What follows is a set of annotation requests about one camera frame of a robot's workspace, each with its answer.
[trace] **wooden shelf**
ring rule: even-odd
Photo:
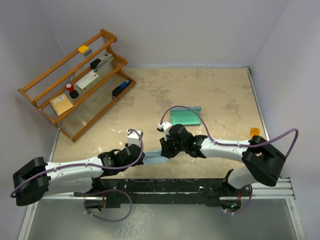
[[[98,42],[98,40],[101,40],[101,39],[103,39],[103,43],[99,45],[99,47],[93,53],[87,56],[75,67],[68,70],[67,73],[60,76],[58,80],[46,82],[47,83],[46,85],[43,84],[43,82],[45,82],[45,79],[47,79],[52,73],[54,73],[57,70],[60,70],[64,65],[70,64],[70,60],[79,54],[78,48],[72,51],[71,53],[69,53],[67,56],[65,56],[55,65],[50,67],[47,71],[45,71],[44,73],[36,77],[33,81],[28,83],[26,86],[18,89],[18,91],[29,102],[31,102],[33,106],[35,106],[51,123],[53,123],[62,133],[64,133],[73,142],[76,139],[78,139],[79,136],[82,135],[85,130],[87,130],[99,117],[101,117],[113,104],[116,103],[116,101],[121,96],[123,96],[136,83],[134,79],[132,79],[130,76],[126,75],[122,71],[122,68],[127,64],[127,61],[123,57],[117,55],[111,48],[111,44],[117,41],[117,37],[114,34],[102,29],[98,34],[90,38],[83,45],[86,45],[86,46],[90,46],[91,44],[94,45],[96,42]],[[88,90],[83,94],[80,94],[80,96],[76,100],[73,99],[73,102],[72,102],[73,107],[68,111],[62,113],[60,116],[57,116],[56,114],[52,114],[52,111],[51,113],[47,112],[48,109],[52,110],[49,104],[51,99],[54,99],[63,93],[67,93],[65,88],[66,82],[74,84],[78,80],[80,80],[84,75],[86,75],[91,70],[91,68],[86,67],[83,69],[83,66],[91,62],[91,60],[94,60],[95,57],[98,56],[103,51],[106,51],[107,53],[112,53],[113,55],[113,61],[110,63],[112,66],[111,72],[109,72],[105,77],[103,77],[103,79],[101,79],[90,90]],[[78,72],[76,77],[74,79],[70,79],[71,76],[76,72]],[[118,75],[119,77],[123,78],[123,81],[127,79],[130,80],[129,86],[127,86],[115,99],[111,100],[105,107],[103,107],[103,109],[98,114],[96,114],[88,123],[86,123],[80,131],[78,131],[74,135],[68,134],[68,129],[63,128],[62,127],[63,125],[61,126],[60,123],[66,117],[68,117],[75,109],[77,109],[77,107],[79,107],[95,91],[97,91],[101,86],[103,86],[107,81],[109,81],[114,75]],[[37,89],[40,89],[40,93],[37,93],[35,97],[32,97],[27,93],[27,91],[32,90],[34,87],[36,87]]]

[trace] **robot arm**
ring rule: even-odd
[[[242,168],[231,169],[224,179],[234,189],[256,182],[274,187],[286,160],[271,144],[256,148],[240,147],[266,142],[261,136],[242,141],[219,140],[222,144],[238,145],[236,147],[215,144],[206,135],[193,136],[181,124],[164,122],[158,125],[158,130],[164,133],[160,139],[163,157],[173,158],[179,152],[185,152],[194,158],[224,158],[244,163]]]
[[[275,186],[285,162],[284,155],[271,144],[256,148],[221,146],[206,135],[193,136],[184,126],[168,122],[159,125],[158,130],[164,132],[164,137],[160,139],[163,157],[170,159],[186,152],[194,158],[216,157],[243,162],[245,167],[231,169],[222,180],[218,190],[225,195],[234,196],[239,189],[255,182]],[[53,194],[85,194],[104,190],[101,177],[116,175],[129,166],[143,164],[145,154],[138,134],[142,137],[143,132],[129,131],[127,144],[122,150],[114,149],[80,161],[55,163],[45,162],[43,157],[35,158],[13,175],[16,189],[11,196],[16,198],[18,206],[25,206]],[[265,141],[260,136],[244,141],[219,140],[220,143],[236,145],[254,145]]]
[[[136,131],[141,137],[143,132]],[[61,193],[88,193],[99,189],[99,179],[113,176],[123,169],[102,169],[99,166],[118,168],[127,166],[138,159],[141,153],[141,141],[134,131],[129,131],[127,143],[122,150],[114,149],[98,156],[72,162],[45,162],[43,157],[36,157],[13,174],[14,187],[41,174],[25,183],[15,192],[17,206],[25,206],[39,201],[41,198]],[[144,153],[135,165],[142,165]]]

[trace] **gray surface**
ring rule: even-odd
[[[34,157],[47,158],[56,128],[18,91],[63,58],[36,0],[0,1],[0,233],[16,240],[26,208],[9,197],[12,175]]]
[[[247,66],[288,0],[38,0],[66,53],[101,28],[129,66]]]
[[[320,237],[320,1],[291,0],[252,68],[270,138],[297,127],[296,146],[281,175],[290,176],[306,237]],[[275,143],[288,149],[292,135]]]
[[[129,210],[104,209],[117,219]],[[104,222],[84,214],[81,199],[43,199],[36,209],[29,240],[294,240],[285,199],[253,200],[238,215],[204,205],[136,204],[122,222]]]

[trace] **red cap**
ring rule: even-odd
[[[69,92],[73,92],[75,90],[75,87],[71,84],[68,83],[67,85],[65,85],[65,88],[69,91]]]

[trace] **spiral notebook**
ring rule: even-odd
[[[73,107],[73,104],[64,93],[54,99],[51,99],[49,103],[58,116]]]

